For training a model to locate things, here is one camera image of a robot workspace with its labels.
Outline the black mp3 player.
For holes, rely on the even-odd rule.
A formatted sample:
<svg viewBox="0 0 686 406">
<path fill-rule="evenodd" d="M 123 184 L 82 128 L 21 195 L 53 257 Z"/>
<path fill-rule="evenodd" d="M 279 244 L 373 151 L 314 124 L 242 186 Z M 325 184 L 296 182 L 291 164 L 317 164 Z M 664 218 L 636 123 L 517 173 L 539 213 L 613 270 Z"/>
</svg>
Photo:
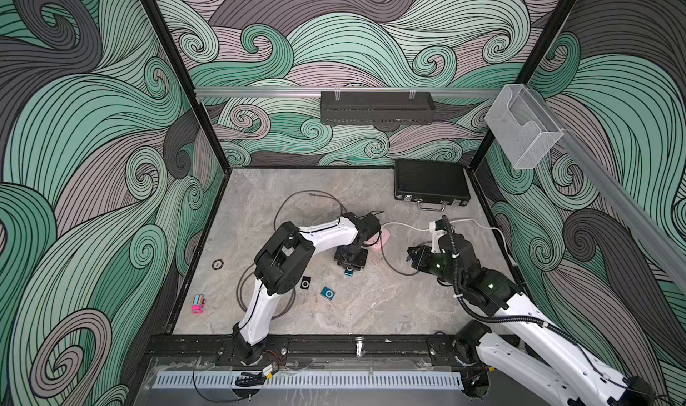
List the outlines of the black mp3 player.
<svg viewBox="0 0 686 406">
<path fill-rule="evenodd" d="M 308 290 L 311 286 L 311 277 L 303 276 L 300 282 L 300 288 L 302 290 Z"/>
</svg>

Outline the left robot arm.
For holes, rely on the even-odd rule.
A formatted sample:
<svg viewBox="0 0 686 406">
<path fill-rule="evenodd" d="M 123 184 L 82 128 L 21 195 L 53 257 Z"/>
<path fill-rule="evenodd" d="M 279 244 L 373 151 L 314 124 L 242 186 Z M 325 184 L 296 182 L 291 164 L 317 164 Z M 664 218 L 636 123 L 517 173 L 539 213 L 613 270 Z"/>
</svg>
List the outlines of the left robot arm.
<svg viewBox="0 0 686 406">
<path fill-rule="evenodd" d="M 314 227 L 279 226 L 255 256 L 254 291 L 244 318 L 233 328 L 235 356 L 244 364 L 259 360 L 277 305 L 301 281 L 311 259 L 334 250 L 334 261 L 346 269 L 366 265 L 366 245 L 381 237 L 380 220 L 372 213 L 344 213 Z"/>
</svg>

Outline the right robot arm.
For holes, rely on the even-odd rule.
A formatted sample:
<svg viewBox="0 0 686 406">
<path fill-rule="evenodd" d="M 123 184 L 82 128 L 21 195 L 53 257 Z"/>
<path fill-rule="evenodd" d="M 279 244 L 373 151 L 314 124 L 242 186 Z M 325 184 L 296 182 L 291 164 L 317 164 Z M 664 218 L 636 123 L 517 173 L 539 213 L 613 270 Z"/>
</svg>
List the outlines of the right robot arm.
<svg viewBox="0 0 686 406">
<path fill-rule="evenodd" d="M 471 317 L 456 335 L 457 359 L 470 366 L 464 392 L 478 395 L 486 368 L 499 370 L 550 405 L 652 405 L 639 376 L 626 376 L 556 326 L 503 273 L 485 268 L 448 218 L 430 223 L 429 245 L 408 248 L 412 267 L 453 290 Z"/>
</svg>

